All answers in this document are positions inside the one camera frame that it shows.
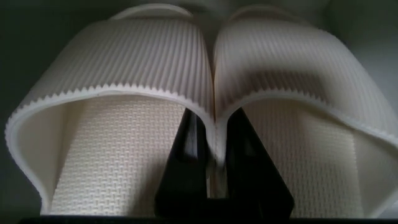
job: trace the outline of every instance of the woven texture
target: woven texture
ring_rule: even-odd
[[[153,216],[185,107],[140,96],[106,96],[79,107],[68,120],[51,214]]]
[[[290,100],[244,111],[294,197],[293,217],[363,217],[351,129]]]

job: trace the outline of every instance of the slipper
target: slipper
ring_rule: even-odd
[[[293,217],[377,217],[398,199],[396,114],[337,38],[270,10],[241,9],[219,33],[217,129],[243,107],[295,199]]]
[[[189,19],[150,4],[92,24],[31,89],[6,139],[42,214],[153,215],[185,108],[213,111],[204,41]]]

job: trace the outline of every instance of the white slipper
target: white slipper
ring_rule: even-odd
[[[6,139],[42,214],[153,215],[185,107],[213,111],[205,45],[189,18],[151,4],[90,25],[26,96]]]
[[[294,196],[293,217],[377,217],[398,198],[396,115],[337,38],[263,9],[241,10],[219,33],[218,129],[244,105]]]

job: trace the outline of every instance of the white foam material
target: white foam material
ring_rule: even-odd
[[[84,213],[130,211],[127,189],[112,194],[109,186],[98,187],[93,194],[100,195],[102,201],[97,200],[94,205],[90,204],[89,196],[83,201],[71,197],[75,193],[72,187],[83,187],[86,192],[92,187],[85,185],[86,182],[70,181],[84,174],[81,170],[85,166],[74,164],[79,164],[80,159],[104,160],[97,160],[97,156],[103,155],[95,154],[97,147],[85,142],[81,134],[71,134],[70,121],[74,120],[71,118],[79,114],[82,118],[76,132],[82,131],[93,138],[103,135],[101,142],[110,148],[116,144],[129,148],[121,139],[111,137],[112,130],[116,134],[119,129],[128,129],[127,120],[135,116],[126,118],[125,111],[142,100],[113,98],[115,95],[160,98],[191,109],[203,120],[208,144],[219,164],[224,163],[229,116],[250,103],[246,108],[249,118],[263,144],[273,151],[279,170],[298,198],[296,216],[376,217],[397,201],[398,120],[367,71],[337,38],[294,22],[262,16],[238,17],[220,31],[214,60],[215,94],[201,32],[187,21],[103,21],[81,31],[32,88],[6,128],[13,158],[42,197],[42,213],[50,211],[53,196],[54,213],[77,213],[74,207],[84,205],[91,206]],[[93,99],[110,95],[112,98]],[[288,99],[299,101],[300,105],[293,108],[281,102],[267,103],[265,99]],[[155,106],[144,102],[140,106],[148,108],[146,113],[150,113],[149,108]],[[91,109],[85,111],[84,104],[91,105],[88,107]],[[120,111],[111,110],[106,104]],[[139,106],[134,108],[137,111],[132,114],[143,113]],[[174,105],[167,104],[164,108],[170,108],[166,110],[170,114],[160,115],[159,110],[159,118],[180,117]],[[328,117],[318,115],[320,111]],[[105,118],[102,112],[115,115],[106,116],[104,124],[120,119],[120,125],[100,124]],[[280,135],[269,137],[272,131]],[[170,140],[175,130],[172,128],[168,134]],[[277,144],[268,142],[268,138]],[[66,139],[71,140],[70,145],[65,144]],[[148,142],[141,143],[150,147]],[[145,182],[143,179],[147,177],[145,168],[137,168],[142,171],[139,177],[130,179],[130,174],[123,173],[119,178],[116,172],[111,172],[113,165],[102,165],[107,168],[103,174],[112,174],[107,178],[116,178],[116,185],[127,187],[123,183]],[[93,170],[88,175],[93,175],[96,165],[89,162],[88,167]],[[111,202],[108,194],[120,198]],[[121,202],[120,207],[116,208],[115,202]],[[144,208],[137,214],[151,213],[150,208]]]
[[[42,197],[42,213],[50,211],[62,167],[57,158],[63,153],[65,103],[106,95],[180,103],[201,117],[207,131],[214,129],[210,66],[198,28],[180,19],[102,21],[64,48],[6,128],[11,155]]]

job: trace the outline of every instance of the black holder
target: black holder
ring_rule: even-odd
[[[293,197],[242,109],[228,122],[229,198],[208,199],[205,134],[200,118],[186,110],[155,197],[158,217],[290,217]]]

